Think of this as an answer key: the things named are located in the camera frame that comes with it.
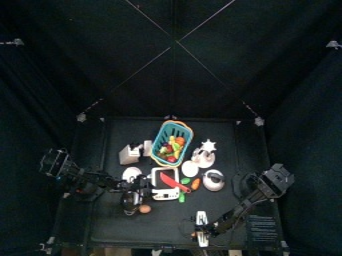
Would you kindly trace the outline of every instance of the white plate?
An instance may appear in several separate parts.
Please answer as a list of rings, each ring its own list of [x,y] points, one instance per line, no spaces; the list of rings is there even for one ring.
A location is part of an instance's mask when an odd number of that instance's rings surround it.
[[[198,174],[198,164],[190,160],[186,161],[182,164],[182,172],[188,178],[195,177]]]

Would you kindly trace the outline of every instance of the red object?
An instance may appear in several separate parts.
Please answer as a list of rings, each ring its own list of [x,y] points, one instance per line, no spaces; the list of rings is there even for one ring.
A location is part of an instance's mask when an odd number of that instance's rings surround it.
[[[166,159],[170,163],[175,163],[176,162],[176,158],[174,156],[168,156]]]
[[[166,146],[166,153],[172,153],[174,152],[174,148],[172,148],[172,146],[171,145],[167,145]]]
[[[179,187],[186,193],[191,193],[191,189],[171,179],[163,172],[160,172],[162,181],[171,187]]]

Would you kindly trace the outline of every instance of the green object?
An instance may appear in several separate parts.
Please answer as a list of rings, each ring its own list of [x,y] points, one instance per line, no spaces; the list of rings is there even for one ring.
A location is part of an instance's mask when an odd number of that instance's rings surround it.
[[[180,149],[180,145],[176,142],[172,143],[172,149],[174,151],[178,151]]]
[[[190,178],[183,178],[183,179],[180,180],[180,184],[187,185],[187,184],[190,183],[190,181],[191,181]]]
[[[180,192],[179,198],[178,198],[179,203],[184,203],[186,202],[186,192]]]

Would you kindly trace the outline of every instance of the teal basket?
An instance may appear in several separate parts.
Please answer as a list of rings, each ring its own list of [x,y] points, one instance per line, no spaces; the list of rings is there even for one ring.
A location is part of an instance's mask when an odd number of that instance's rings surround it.
[[[178,161],[171,163],[158,156],[158,152],[163,146],[163,143],[170,140],[170,136],[183,137],[186,139],[186,144],[183,146]],[[156,139],[152,144],[151,158],[155,160],[158,165],[167,167],[178,167],[182,164],[184,154],[187,151],[188,144],[192,140],[194,133],[191,128],[180,121],[166,121],[160,127]]]

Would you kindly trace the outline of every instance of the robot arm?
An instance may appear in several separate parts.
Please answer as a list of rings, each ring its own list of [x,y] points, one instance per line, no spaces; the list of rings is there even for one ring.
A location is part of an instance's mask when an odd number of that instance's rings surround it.
[[[66,150],[49,149],[40,161],[39,172],[56,180],[64,180],[64,188],[71,194],[86,194],[88,184],[111,193],[123,193],[122,206],[127,215],[132,215],[138,210],[143,197],[150,196],[152,189],[144,175],[139,175],[132,182],[127,182],[114,178],[106,172],[86,171],[74,163]]]
[[[234,229],[243,216],[254,206],[271,198],[279,198],[294,183],[294,175],[283,168],[282,164],[274,164],[257,179],[257,189],[227,213],[214,222],[195,226],[196,232],[203,232],[206,237],[216,237]]]

